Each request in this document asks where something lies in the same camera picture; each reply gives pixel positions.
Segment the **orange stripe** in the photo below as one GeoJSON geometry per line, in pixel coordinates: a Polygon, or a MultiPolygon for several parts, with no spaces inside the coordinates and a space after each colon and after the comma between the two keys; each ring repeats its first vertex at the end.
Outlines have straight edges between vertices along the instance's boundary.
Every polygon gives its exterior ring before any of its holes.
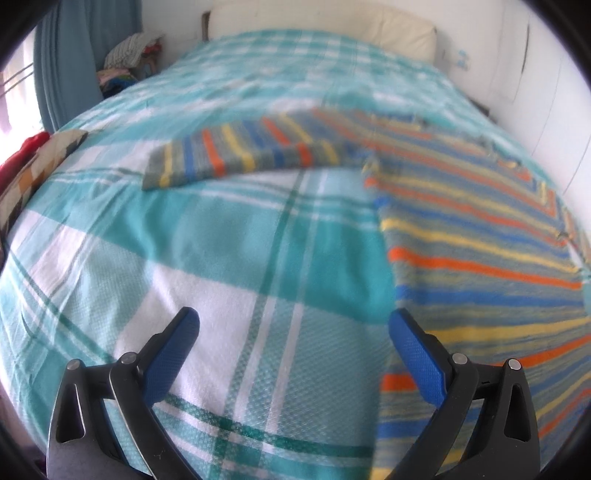
{"type": "MultiPolygon", "coordinates": [[[[285,134],[279,129],[276,124],[274,124],[268,118],[263,117],[262,119],[263,124],[268,128],[271,135],[275,137],[280,145],[291,145],[290,139],[285,136],[285,134]]],[[[298,153],[300,154],[300,165],[305,168],[309,168],[313,165],[312,163],[312,153],[308,146],[305,143],[299,142],[295,144],[298,153]]]]}
{"type": "MultiPolygon", "coordinates": [[[[544,362],[575,350],[585,343],[588,343],[590,340],[591,335],[586,335],[583,338],[565,343],[564,345],[560,345],[556,348],[553,348],[552,350],[534,353],[533,355],[520,358],[519,361],[524,368],[536,367],[537,365],[543,364],[544,362]]],[[[382,378],[382,385],[380,386],[380,390],[382,392],[412,391],[416,389],[417,386],[410,374],[385,374],[382,378]]]]}
{"type": "Polygon", "coordinates": [[[587,334],[582,336],[581,338],[577,338],[569,343],[565,343],[564,345],[560,345],[552,350],[546,350],[545,352],[534,353],[533,355],[528,355],[526,357],[520,358],[519,361],[524,368],[531,368],[536,367],[539,364],[543,364],[549,360],[553,360],[565,353],[568,353],[572,350],[575,350],[591,341],[591,334],[587,334]]]}
{"type": "Polygon", "coordinates": [[[312,166],[312,153],[305,143],[298,143],[295,145],[300,154],[300,165],[309,168],[312,166]]]}
{"type": "Polygon", "coordinates": [[[410,374],[385,374],[380,386],[382,392],[412,391],[417,389],[410,374]]]}
{"type": "Polygon", "coordinates": [[[518,179],[523,181],[531,181],[531,173],[527,168],[521,166],[511,168],[511,166],[509,166],[508,162],[506,162],[505,160],[498,160],[498,164],[501,167],[509,170],[518,179]]]}
{"type": "Polygon", "coordinates": [[[269,129],[271,135],[275,137],[275,140],[277,140],[281,145],[291,145],[290,139],[287,138],[285,134],[281,130],[279,130],[279,127],[277,127],[276,124],[271,122],[271,120],[269,120],[266,117],[263,117],[262,122],[263,124],[265,124],[265,127],[269,129]]]}
{"type": "MultiPolygon", "coordinates": [[[[548,207],[546,205],[541,205],[540,203],[536,202],[535,200],[532,200],[528,197],[521,195],[520,193],[516,192],[514,189],[512,189],[512,188],[508,187],[507,185],[504,185],[498,181],[487,179],[486,177],[483,177],[483,176],[478,175],[476,173],[471,173],[471,172],[466,171],[460,167],[455,167],[453,165],[446,164],[445,162],[435,160],[434,158],[426,157],[425,155],[415,153],[412,151],[408,151],[403,148],[392,147],[390,145],[384,145],[384,144],[380,144],[377,142],[368,141],[367,139],[365,139],[363,137],[359,137],[358,135],[351,133],[345,127],[334,123],[332,121],[332,119],[326,118],[326,116],[322,112],[315,111],[313,113],[316,114],[316,116],[320,117],[324,122],[331,125],[335,130],[339,131],[342,135],[344,135],[348,139],[356,140],[357,142],[363,144],[366,147],[374,148],[376,150],[385,151],[388,153],[393,153],[393,154],[398,155],[400,157],[408,158],[410,160],[416,160],[416,161],[421,162],[425,165],[435,167],[439,170],[446,171],[448,173],[453,173],[454,175],[458,175],[460,177],[464,177],[468,180],[474,181],[475,183],[479,183],[481,185],[487,185],[489,187],[493,187],[493,188],[499,190],[500,192],[504,192],[508,195],[511,195],[511,196],[517,198],[518,200],[521,200],[524,203],[527,203],[528,205],[550,215],[551,217],[554,217],[554,215],[556,214],[556,206],[552,205],[552,201],[550,201],[550,207],[548,209],[548,207]]],[[[552,190],[548,191],[548,196],[553,198],[552,190]]]]}
{"type": "Polygon", "coordinates": [[[390,193],[393,193],[393,194],[396,194],[399,196],[409,197],[409,198],[412,198],[415,200],[422,200],[424,202],[434,203],[435,205],[443,205],[443,206],[449,207],[451,209],[457,210],[459,212],[467,213],[468,215],[472,215],[477,218],[481,218],[481,219],[486,220],[490,223],[495,223],[497,225],[505,225],[505,226],[517,228],[517,229],[526,231],[528,233],[531,233],[532,235],[535,235],[535,236],[543,239],[546,243],[548,243],[550,245],[558,245],[558,246],[562,247],[562,246],[564,246],[564,243],[565,243],[564,239],[556,240],[556,238],[546,235],[546,234],[540,232],[539,230],[537,230],[529,225],[526,225],[522,222],[519,222],[517,220],[492,215],[488,212],[484,212],[482,210],[479,210],[471,205],[466,205],[464,203],[456,202],[454,200],[450,200],[445,197],[440,197],[438,195],[433,195],[431,193],[422,193],[422,192],[417,192],[416,190],[407,189],[405,187],[392,186],[392,185],[389,185],[386,183],[379,182],[372,177],[368,177],[365,180],[365,186],[366,187],[376,187],[381,190],[385,190],[387,192],[390,192],[390,193]]]}
{"type": "Polygon", "coordinates": [[[222,158],[217,153],[216,146],[213,143],[212,133],[208,128],[203,130],[202,137],[205,150],[207,151],[207,157],[213,166],[214,175],[216,177],[223,177],[226,174],[226,166],[224,165],[222,158]]]}
{"type": "Polygon", "coordinates": [[[570,412],[572,412],[575,408],[577,408],[579,406],[579,404],[581,403],[581,401],[584,400],[589,395],[591,395],[591,388],[583,390],[579,395],[577,395],[575,397],[575,399],[563,411],[561,411],[558,415],[556,415],[556,417],[554,419],[552,419],[552,421],[549,421],[546,425],[544,425],[538,431],[540,438],[542,438],[543,436],[549,434],[552,430],[554,430],[554,428],[556,428],[556,426],[561,421],[563,421],[570,412]]]}
{"type": "Polygon", "coordinates": [[[404,247],[393,247],[388,252],[388,260],[391,262],[406,261],[415,267],[428,268],[430,270],[455,270],[461,272],[485,275],[487,277],[503,278],[505,280],[533,283],[537,285],[547,285],[558,288],[568,288],[569,290],[580,290],[581,282],[566,281],[559,278],[543,277],[542,275],[526,274],[514,270],[506,270],[499,267],[491,267],[468,260],[457,260],[446,257],[423,257],[404,247]]]}

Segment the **metal screw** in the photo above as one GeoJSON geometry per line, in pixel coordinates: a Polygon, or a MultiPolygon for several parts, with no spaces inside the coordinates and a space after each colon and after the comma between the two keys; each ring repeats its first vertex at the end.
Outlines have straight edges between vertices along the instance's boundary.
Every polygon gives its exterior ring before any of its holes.
{"type": "Polygon", "coordinates": [[[515,360],[514,358],[510,359],[509,368],[511,368],[512,370],[520,370],[521,364],[519,363],[519,360],[515,360]]]}
{"type": "Polygon", "coordinates": [[[119,358],[119,360],[121,361],[122,364],[124,365],[129,365],[135,362],[135,360],[137,359],[138,355],[135,352],[127,352],[124,353],[123,355],[121,355],[121,358],[119,358]]]}
{"type": "Polygon", "coordinates": [[[76,370],[76,368],[78,368],[80,366],[80,360],[78,360],[77,358],[75,358],[74,360],[70,360],[67,365],[66,368],[68,370],[76,370]]]}
{"type": "Polygon", "coordinates": [[[468,357],[463,353],[454,353],[452,355],[452,360],[458,365],[466,365],[468,363],[468,357]]]}

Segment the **pillow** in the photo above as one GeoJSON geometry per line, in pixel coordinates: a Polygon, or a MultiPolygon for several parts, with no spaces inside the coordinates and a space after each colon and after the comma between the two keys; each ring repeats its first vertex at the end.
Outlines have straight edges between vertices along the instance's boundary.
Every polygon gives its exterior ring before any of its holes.
{"type": "Polygon", "coordinates": [[[87,137],[84,130],[66,130],[54,134],[22,168],[6,191],[0,195],[0,268],[4,265],[4,239],[31,196],[46,178],[87,137]]]}
{"type": "Polygon", "coordinates": [[[413,60],[433,63],[435,26],[387,5],[359,0],[241,0],[213,7],[209,38],[267,30],[322,30],[371,43],[413,60]]]}
{"type": "Polygon", "coordinates": [[[134,33],[111,50],[105,58],[104,69],[132,69],[139,65],[146,47],[153,45],[161,33],[134,33]]]}

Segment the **patterned cushion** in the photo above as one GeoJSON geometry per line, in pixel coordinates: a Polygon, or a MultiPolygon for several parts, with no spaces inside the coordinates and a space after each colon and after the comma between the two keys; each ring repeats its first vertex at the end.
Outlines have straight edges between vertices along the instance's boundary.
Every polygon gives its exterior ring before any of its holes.
{"type": "Polygon", "coordinates": [[[58,132],[22,168],[0,196],[0,268],[4,265],[4,239],[23,208],[45,179],[87,137],[84,130],[58,132]]]}
{"type": "Polygon", "coordinates": [[[109,52],[105,69],[131,69],[137,67],[144,49],[162,37],[160,33],[134,33],[109,52]]]}

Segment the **window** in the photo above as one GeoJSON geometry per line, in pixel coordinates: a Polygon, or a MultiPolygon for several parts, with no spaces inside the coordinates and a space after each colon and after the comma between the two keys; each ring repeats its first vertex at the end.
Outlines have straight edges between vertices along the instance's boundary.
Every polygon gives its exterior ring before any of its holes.
{"type": "Polygon", "coordinates": [[[33,30],[0,73],[0,163],[43,130],[33,77],[34,39],[33,30]]]}

